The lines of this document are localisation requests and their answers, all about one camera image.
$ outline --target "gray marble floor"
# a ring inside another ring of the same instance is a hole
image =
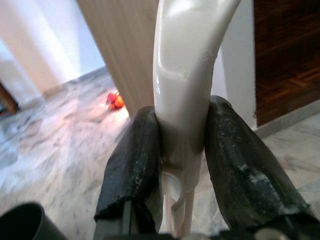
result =
[[[125,108],[109,112],[104,105],[114,90],[108,73],[71,81],[43,104],[0,119],[0,215],[37,201],[68,239],[92,239],[104,169],[129,121]],[[320,211],[320,114],[264,141]],[[204,159],[195,193],[192,231],[226,229]]]

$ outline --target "black plastic cylinder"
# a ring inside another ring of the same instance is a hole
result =
[[[0,238],[10,240],[66,240],[41,205],[24,203],[0,217]]]

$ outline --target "curved white bar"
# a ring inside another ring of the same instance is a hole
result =
[[[163,165],[166,169],[174,170],[175,179],[180,181],[185,193],[171,208],[171,216],[176,216],[169,221],[174,235],[190,231],[213,66],[239,2],[159,1],[153,53],[155,113],[162,134]],[[184,216],[179,212],[181,201],[184,201]]]

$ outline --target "worn black padding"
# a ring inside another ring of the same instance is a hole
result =
[[[153,107],[138,111],[110,156],[94,219],[122,216],[127,200],[132,200],[146,229],[160,229],[163,193],[159,128]]]
[[[219,96],[210,98],[204,147],[218,206],[230,228],[309,213],[273,153]]]

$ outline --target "marble floor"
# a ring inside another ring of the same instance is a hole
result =
[[[129,122],[125,108],[110,112],[104,105],[114,90],[108,73],[74,80],[42,104],[0,118],[0,215],[37,201],[68,239],[93,238],[104,169]],[[264,142],[320,212],[320,114]],[[204,159],[195,193],[192,231],[214,235],[226,229]]]

